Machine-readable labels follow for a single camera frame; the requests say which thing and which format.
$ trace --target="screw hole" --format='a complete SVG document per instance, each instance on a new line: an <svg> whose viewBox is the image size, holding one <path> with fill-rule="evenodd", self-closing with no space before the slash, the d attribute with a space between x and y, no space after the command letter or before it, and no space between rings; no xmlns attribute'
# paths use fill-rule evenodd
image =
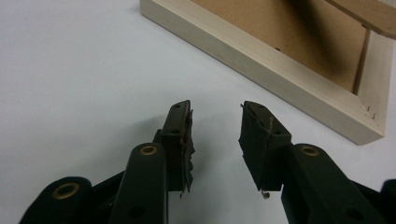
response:
<svg viewBox="0 0 396 224"><path fill-rule="evenodd" d="M319 155L318 150L312 147L303 147L303 153L305 155L313 156L313 157Z"/></svg>
<svg viewBox="0 0 396 224"><path fill-rule="evenodd" d="M140 218L140 217L142 217L143 215L145 215L145 213L146 213L146 209L145 209L144 207L142 207L142 206L137 206L137 207L132 208L132 209L129 211L129 217L130 217L131 219L137 219L137 218Z"/></svg>
<svg viewBox="0 0 396 224"><path fill-rule="evenodd" d="M140 148L139 152L140 152L140 154L142 154L144 156L150 156L157 152L157 148L154 146L146 146L146 147Z"/></svg>
<svg viewBox="0 0 396 224"><path fill-rule="evenodd" d="M70 182L70 183L65 183L56 188L55 191L52 192L52 198L56 200L63 200L66 198L70 198L74 194L77 193L79 190L79 184Z"/></svg>
<svg viewBox="0 0 396 224"><path fill-rule="evenodd" d="M348 208L348 209L346 210L346 214L347 214L349 217L352 217L353 219L356 219L356 220L363 220L363 214L362 214L359 210L357 210L357 209L355 209L355 208Z"/></svg>

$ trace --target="brown cardboard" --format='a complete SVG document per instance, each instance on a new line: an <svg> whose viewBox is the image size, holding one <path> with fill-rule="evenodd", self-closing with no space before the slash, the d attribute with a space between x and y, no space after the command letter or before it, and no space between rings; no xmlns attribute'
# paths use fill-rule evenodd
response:
<svg viewBox="0 0 396 224"><path fill-rule="evenodd" d="M325 1L192 0L353 92L367 30Z"/></svg>

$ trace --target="wooden board edge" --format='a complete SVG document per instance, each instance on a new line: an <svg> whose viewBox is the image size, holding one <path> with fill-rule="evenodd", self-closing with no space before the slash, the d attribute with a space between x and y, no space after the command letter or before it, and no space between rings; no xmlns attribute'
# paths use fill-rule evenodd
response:
<svg viewBox="0 0 396 224"><path fill-rule="evenodd" d="M392 7L396 2L382 1ZM394 40L371 32L364 56L358 96L385 135Z"/></svg>
<svg viewBox="0 0 396 224"><path fill-rule="evenodd" d="M243 32L240 34L239 29L225 24L226 21L216 19L219 27L225 25L231 32L239 35L221 34L230 31L210 28L213 21L205 24L208 12L190 1L141 0L140 5L142 15L229 65L354 143L365 145L384 136L359 97L250 35ZM251 42L255 46L246 46L246 43Z"/></svg>

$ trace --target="wooden block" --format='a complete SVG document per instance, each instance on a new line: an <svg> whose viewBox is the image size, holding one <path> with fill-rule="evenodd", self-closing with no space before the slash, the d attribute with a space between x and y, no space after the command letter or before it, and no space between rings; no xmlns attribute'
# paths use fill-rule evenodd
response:
<svg viewBox="0 0 396 224"><path fill-rule="evenodd" d="M391 39L370 32L366 48L355 50L354 56L347 53L340 54L354 58L355 62L360 58L358 69L350 68L350 71L357 69L361 74L361 77L353 78L352 83L358 85L353 93L350 89L341 87L342 84L334 83L326 75L319 74L315 68L317 65L298 62L284 53L284 51L288 52L286 44L283 50L278 51L275 49L277 47L272 46L273 44L263 42L192 1L141 0L140 4L144 16L229 65L351 141L364 145L384 136L393 53ZM339 35L345 34L339 32L329 35L331 38L328 36L323 38L338 42L333 39ZM361 45L361 35L356 38L360 40L357 46ZM292 47L290 48L289 54L293 52Z"/></svg>

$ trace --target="white table surface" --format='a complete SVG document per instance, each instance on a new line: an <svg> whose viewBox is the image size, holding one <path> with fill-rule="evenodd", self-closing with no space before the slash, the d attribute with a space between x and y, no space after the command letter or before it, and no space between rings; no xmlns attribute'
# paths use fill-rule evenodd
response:
<svg viewBox="0 0 396 224"><path fill-rule="evenodd" d="M182 200L170 193L172 224L287 223L280 193L264 200L242 159L245 100L380 190L396 177L395 68L393 59L387 136L358 147L141 16L137 0L0 1L0 223L18 223L57 179L95 185L122 171L186 99L194 181Z"/></svg>

